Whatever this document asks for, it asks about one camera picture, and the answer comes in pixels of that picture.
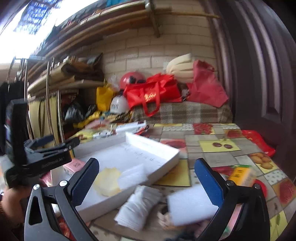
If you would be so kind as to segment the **person's left hand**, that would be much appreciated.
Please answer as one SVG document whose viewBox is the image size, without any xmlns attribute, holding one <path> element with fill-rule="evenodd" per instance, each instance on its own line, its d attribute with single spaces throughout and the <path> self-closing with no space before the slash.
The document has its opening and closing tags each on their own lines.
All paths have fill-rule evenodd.
<svg viewBox="0 0 296 241">
<path fill-rule="evenodd" d="M 25 215 L 21 205 L 21 200 L 26 199 L 32 192 L 32 187 L 18 186 L 7 189 L 1 200 L 2 210 L 5 216 L 13 225 L 19 225 L 24 222 Z"/>
</svg>

